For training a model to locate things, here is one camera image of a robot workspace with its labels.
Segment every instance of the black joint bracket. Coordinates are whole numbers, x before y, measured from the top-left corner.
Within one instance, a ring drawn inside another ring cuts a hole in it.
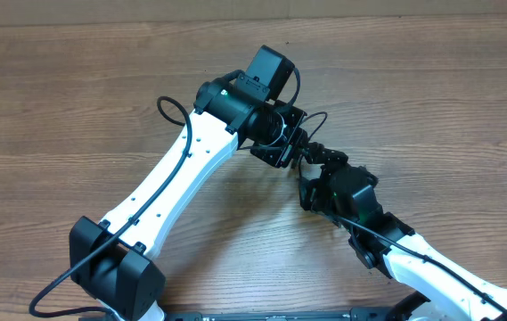
[[[70,265],[75,266],[112,234],[108,221],[97,225],[82,217],[69,234]],[[91,259],[71,280],[96,299],[102,300],[125,320],[138,320],[162,294],[166,278],[148,258],[140,242],[131,249],[112,244]]]
[[[325,148],[323,144],[317,142],[309,143],[303,154],[309,164],[324,164],[327,166],[337,164],[342,167],[348,163],[348,156],[345,153]]]

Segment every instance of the table surface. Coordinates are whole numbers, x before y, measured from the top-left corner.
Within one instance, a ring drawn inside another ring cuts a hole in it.
[[[507,15],[13,28],[0,29],[0,320],[32,318],[29,301],[69,265],[72,225],[118,205],[174,142],[156,97],[190,109],[263,44],[297,64],[297,106],[330,115],[315,140],[377,175],[385,210],[507,287]],[[237,152],[156,260],[161,305],[330,310],[412,292],[347,239],[299,207],[296,172]],[[66,281],[41,308],[92,303]]]

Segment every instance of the black cable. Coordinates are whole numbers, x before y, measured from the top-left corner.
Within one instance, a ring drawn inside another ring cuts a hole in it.
[[[356,237],[356,232],[355,232],[354,226],[350,226],[348,229],[348,232],[350,232],[350,235],[352,235],[352,243],[354,244],[356,249],[358,251],[364,253],[364,251],[362,250],[362,246],[360,246],[360,242],[358,242],[358,238]]]
[[[295,73],[295,78],[297,79],[297,90],[295,90],[295,94],[292,96],[289,102],[281,107],[275,108],[274,109],[275,112],[283,114],[286,111],[289,111],[290,107],[292,107],[292,105],[297,101],[298,92],[300,91],[300,73],[298,72],[297,68],[295,68],[293,72]]]
[[[175,124],[175,125],[178,125],[178,126],[183,126],[185,125],[182,121],[177,121],[175,119],[172,119],[170,118],[170,116],[168,116],[164,110],[162,109],[162,101],[165,100],[169,103],[172,103],[174,105],[176,105],[177,103],[179,104],[179,102],[175,101],[174,99],[170,98],[170,97],[166,97],[166,96],[161,96],[160,98],[158,98],[158,100],[156,101],[156,107],[158,107],[158,111],[160,112],[160,114],[162,115],[162,117],[164,117],[167,121],[171,122],[172,124]]]
[[[313,132],[310,134],[310,136],[308,137],[307,141],[310,142],[311,138],[313,138],[313,136],[316,134],[316,132],[318,131],[318,129],[320,129],[323,125],[324,125],[324,122],[326,121],[326,119],[328,119],[328,113],[326,111],[319,111],[319,112],[315,112],[314,114],[311,114],[309,116],[306,116],[301,122],[300,124],[298,124],[299,126],[304,124],[305,122],[307,122],[307,120],[309,119],[312,119],[314,116],[318,116],[318,115],[324,115],[324,118],[323,120],[321,121],[321,123],[315,128],[315,130],[313,130]],[[301,182],[301,178],[303,177],[303,173],[302,173],[302,170],[300,168],[300,163],[303,161],[303,154],[301,153],[300,156],[298,157],[298,161],[297,161],[297,164],[298,164],[298,187],[300,188],[300,182]]]
[[[264,151],[277,151],[277,150],[281,150],[281,147],[271,147],[271,146],[259,146],[259,145],[256,145],[256,146],[240,147],[237,150],[238,151],[244,151],[244,150],[249,150],[249,149],[252,149],[252,150],[264,150]]]
[[[328,113],[326,111],[315,112],[314,114],[311,114],[311,115],[307,116],[306,118],[304,118],[303,121],[301,121],[299,124],[299,126],[300,126],[300,125],[304,124],[307,120],[312,119],[314,116],[318,116],[318,115],[324,115],[324,118],[323,118],[323,121],[321,121],[321,123],[316,127],[315,130],[313,130],[311,135],[308,137],[309,142],[310,142],[311,138],[313,138],[313,136],[316,134],[318,129],[320,129],[324,125],[324,122],[326,121],[326,119],[328,119]]]
[[[475,294],[477,294],[481,299],[483,299],[483,301],[488,302],[490,305],[492,305],[493,307],[495,307],[496,309],[498,309],[499,311],[501,311],[505,316],[507,316],[507,309],[506,308],[504,308],[498,302],[496,302],[495,300],[493,300],[493,298],[491,298],[488,294],[486,294],[486,293],[482,292],[481,290],[479,290],[477,287],[475,287],[475,285],[470,284],[462,276],[460,276],[457,273],[455,273],[455,271],[453,271],[451,268],[445,266],[443,263],[440,263],[439,261],[430,258],[426,254],[420,254],[419,252],[416,252],[414,250],[410,250],[410,249],[406,248],[404,245],[398,244],[397,242],[394,242],[394,241],[388,239],[386,236],[380,235],[380,234],[372,231],[368,227],[365,227],[365,226],[362,226],[362,225],[360,225],[360,224],[358,224],[356,222],[353,222],[353,221],[351,221],[348,218],[343,218],[341,216],[337,216],[336,218],[340,219],[341,221],[343,221],[345,223],[350,224],[351,226],[358,227],[359,229],[361,229],[361,230],[363,230],[363,231],[365,231],[365,232],[373,235],[374,237],[379,238],[382,241],[384,241],[386,243],[389,243],[390,245],[393,245],[393,246],[397,247],[399,250],[402,250],[402,251],[404,251],[404,252],[406,252],[408,254],[411,254],[414,257],[418,258],[418,259],[422,259],[425,262],[429,262],[429,263],[433,264],[434,266],[436,266],[438,268],[441,268],[447,274],[449,274],[450,276],[452,276],[453,278],[455,278],[457,281],[459,281],[461,284],[465,285],[465,287],[467,287],[468,289],[470,289],[471,291],[473,291]]]
[[[225,74],[222,79],[229,82],[229,81],[233,81],[233,80],[236,80],[240,74],[245,74],[245,72],[243,72],[243,70],[234,70],[230,73],[227,73]]]
[[[170,173],[166,180],[162,183],[162,185],[154,192],[154,194],[151,196],[148,201],[144,203],[144,205],[131,217],[128,219],[126,224],[122,226],[117,233],[115,233],[109,240],[107,240],[105,243],[103,243],[101,246],[96,248],[96,250],[92,251],[89,255],[87,255],[84,259],[80,260],[77,264],[75,264],[73,267],[69,268],[65,273],[54,279],[49,285],[46,286],[45,289],[43,289],[40,293],[36,295],[35,298],[29,303],[29,314],[34,317],[42,317],[42,318],[48,318],[48,317],[61,317],[61,316],[68,316],[72,314],[77,313],[83,313],[83,312],[105,312],[113,314],[111,309],[103,308],[103,307],[84,307],[84,308],[77,308],[77,309],[66,309],[62,311],[56,311],[56,312],[40,312],[36,310],[37,304],[50,292],[52,291],[57,285],[59,285],[61,282],[63,282],[65,279],[67,279],[69,276],[71,276],[73,273],[75,273],[79,268],[84,266],[88,261],[99,255],[101,252],[106,250],[108,247],[112,246],[113,244],[116,244],[116,242],[119,240],[119,237],[124,234],[128,228],[130,228],[137,219],[139,219],[143,213],[150,207],[150,205],[158,198],[158,196],[166,189],[168,184],[174,179],[177,172],[180,170],[182,165],[184,164],[185,159],[188,157],[188,154],[190,152],[190,146],[192,144],[192,123],[190,121],[190,115],[188,115],[188,112],[184,109],[184,107],[174,99],[166,96],[161,96],[158,98],[158,101],[156,104],[158,105],[158,110],[160,113],[168,120],[172,121],[170,117],[168,117],[166,114],[161,111],[160,103],[162,101],[167,101],[175,105],[177,109],[182,112],[185,119],[185,125],[187,127],[187,140],[185,143],[185,148],[182,151],[182,156],[180,157],[180,160]]]

